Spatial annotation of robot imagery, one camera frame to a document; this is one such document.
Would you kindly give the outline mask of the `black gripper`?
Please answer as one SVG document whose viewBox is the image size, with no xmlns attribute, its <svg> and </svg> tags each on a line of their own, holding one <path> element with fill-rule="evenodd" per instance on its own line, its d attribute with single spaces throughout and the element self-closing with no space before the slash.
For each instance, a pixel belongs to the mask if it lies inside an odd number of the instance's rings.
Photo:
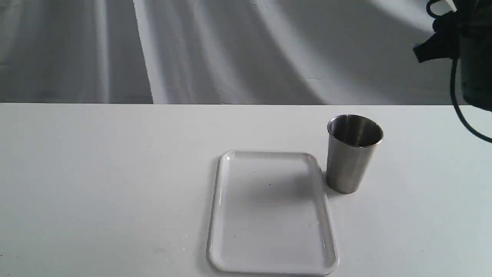
<svg viewBox="0 0 492 277">
<path fill-rule="evenodd" d="M 492 23 L 490 0 L 454 0 L 454 9 L 432 12 L 434 0 L 426 3 L 433 18 L 434 34 L 417 44 L 418 62 L 449 58 L 460 60 L 464 101 L 486 111 L 492 109 Z"/>
</svg>

